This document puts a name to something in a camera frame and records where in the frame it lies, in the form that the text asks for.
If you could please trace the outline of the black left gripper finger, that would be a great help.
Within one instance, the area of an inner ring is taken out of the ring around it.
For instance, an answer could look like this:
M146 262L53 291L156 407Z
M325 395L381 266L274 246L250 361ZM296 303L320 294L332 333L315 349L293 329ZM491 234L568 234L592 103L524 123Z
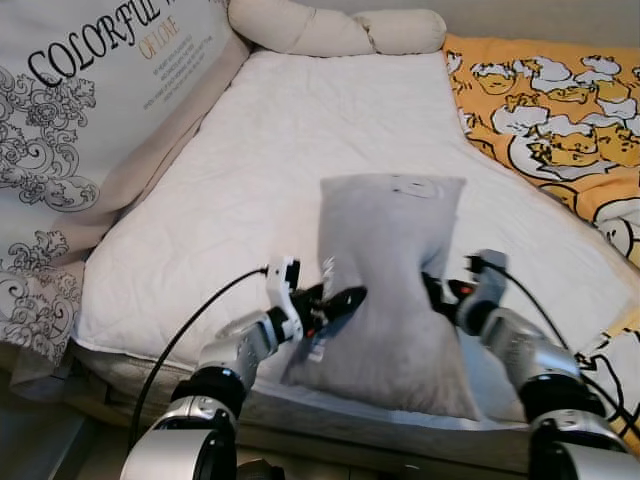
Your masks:
M326 300L326 319L343 319L352 315L367 296L366 288L347 288Z

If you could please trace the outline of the grey bear face pillow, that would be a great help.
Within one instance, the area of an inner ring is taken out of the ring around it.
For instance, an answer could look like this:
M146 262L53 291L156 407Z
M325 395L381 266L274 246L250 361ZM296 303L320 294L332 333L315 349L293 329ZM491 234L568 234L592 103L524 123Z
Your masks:
M444 276L465 186L449 175L323 180L323 300L333 305L353 288L365 296L351 314L303 340L285 384L383 410L479 419L460 335L424 283Z

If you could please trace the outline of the yellow cartoon print quilt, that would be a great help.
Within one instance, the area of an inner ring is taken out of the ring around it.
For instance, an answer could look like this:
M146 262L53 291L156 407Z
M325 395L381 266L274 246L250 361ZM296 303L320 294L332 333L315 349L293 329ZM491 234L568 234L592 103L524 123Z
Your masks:
M639 268L639 51L458 35L443 49L468 142Z

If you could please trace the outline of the beige bed base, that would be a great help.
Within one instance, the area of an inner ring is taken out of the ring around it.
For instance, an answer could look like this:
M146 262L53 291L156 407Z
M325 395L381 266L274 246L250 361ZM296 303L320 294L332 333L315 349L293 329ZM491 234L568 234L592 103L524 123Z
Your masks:
M131 421L148 371L145 360L68 349L64 378L40 378L55 403L93 420L124 428ZM372 470L456 477L524 479L529 434L521 430L445 430L392 422L387 415L344 413L270 396L259 381L242 412L237 433L244 447L264 449Z

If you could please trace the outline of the white quilted mattress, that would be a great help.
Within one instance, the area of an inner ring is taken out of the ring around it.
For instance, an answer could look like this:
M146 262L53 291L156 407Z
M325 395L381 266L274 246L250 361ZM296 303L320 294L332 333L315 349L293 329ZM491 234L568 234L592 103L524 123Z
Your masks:
M91 253L76 347L150 371L182 334L152 385L164 401L216 330L268 302L247 271L288 255L302 283L317 283L321 182L362 173L465 179L448 275L476 251L506 253L527 293L503 305L531 321L549 314L575 349L637 307L637 274L596 230L466 140L443 54L261 51Z

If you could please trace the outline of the beige knotted bolster pillow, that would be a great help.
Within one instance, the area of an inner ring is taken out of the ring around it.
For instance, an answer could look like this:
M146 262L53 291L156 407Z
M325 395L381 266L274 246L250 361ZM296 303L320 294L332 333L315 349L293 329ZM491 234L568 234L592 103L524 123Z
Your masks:
M348 14L294 0L228 0L230 27L264 49L312 58L429 54L442 49L445 20L428 9Z

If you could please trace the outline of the grey printed headboard cushion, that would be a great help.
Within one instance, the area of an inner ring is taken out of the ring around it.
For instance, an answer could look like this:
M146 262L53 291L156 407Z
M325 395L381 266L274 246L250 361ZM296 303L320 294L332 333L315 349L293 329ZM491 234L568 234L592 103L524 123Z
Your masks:
M0 343L58 364L88 253L247 55L227 0L0 0Z

